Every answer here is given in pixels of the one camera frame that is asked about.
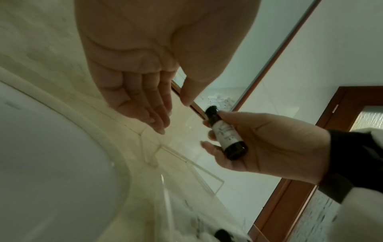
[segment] bottle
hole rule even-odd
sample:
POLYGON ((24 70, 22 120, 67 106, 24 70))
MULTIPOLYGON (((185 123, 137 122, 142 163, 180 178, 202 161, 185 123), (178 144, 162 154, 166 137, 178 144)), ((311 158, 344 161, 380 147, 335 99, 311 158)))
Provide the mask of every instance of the bottle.
POLYGON ((217 141, 221 144, 223 153, 231 161, 237 160, 247 153, 247 146, 234 127, 225 123, 218 115, 216 106, 210 106, 205 111, 217 141))

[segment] door hinge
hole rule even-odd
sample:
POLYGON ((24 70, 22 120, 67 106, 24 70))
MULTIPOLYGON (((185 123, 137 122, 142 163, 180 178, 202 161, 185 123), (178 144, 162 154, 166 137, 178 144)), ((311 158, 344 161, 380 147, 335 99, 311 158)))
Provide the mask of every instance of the door hinge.
POLYGON ((335 113, 335 111, 336 111, 336 109, 338 108, 338 106, 339 106, 339 104, 337 104, 337 105, 335 106, 335 108, 333 109, 332 113, 335 113))

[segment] black sleeve cuff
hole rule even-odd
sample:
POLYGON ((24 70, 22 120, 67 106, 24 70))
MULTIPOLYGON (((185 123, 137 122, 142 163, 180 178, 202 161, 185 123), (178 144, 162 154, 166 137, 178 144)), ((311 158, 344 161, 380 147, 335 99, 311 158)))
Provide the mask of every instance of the black sleeve cuff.
POLYGON ((341 203, 353 187, 383 192, 383 149, 370 133, 329 130, 330 167, 319 190, 341 203))

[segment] hand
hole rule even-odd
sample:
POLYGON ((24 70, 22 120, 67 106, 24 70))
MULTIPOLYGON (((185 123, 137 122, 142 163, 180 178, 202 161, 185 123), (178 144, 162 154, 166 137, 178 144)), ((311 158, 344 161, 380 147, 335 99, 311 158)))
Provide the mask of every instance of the hand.
MULTIPOLYGON (((249 171, 319 184, 328 171, 330 134, 315 125, 272 114, 219 112, 232 124, 249 147, 236 161, 225 158, 222 149, 209 142, 202 147, 217 163, 235 171, 249 171)), ((215 141, 213 131, 209 139, 215 141)))
POLYGON ((75 0, 85 56, 108 104, 163 134, 172 110, 171 81, 187 78, 181 101, 225 69, 251 27, 254 0, 75 0))

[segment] bottle label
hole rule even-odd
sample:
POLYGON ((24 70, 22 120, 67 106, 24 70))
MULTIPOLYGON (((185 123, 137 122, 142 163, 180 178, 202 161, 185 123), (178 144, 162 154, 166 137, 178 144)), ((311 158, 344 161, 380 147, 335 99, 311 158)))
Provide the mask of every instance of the bottle label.
POLYGON ((223 120, 217 121, 212 127, 217 141, 221 144, 223 150, 243 139, 239 136, 234 127, 225 123, 223 120))

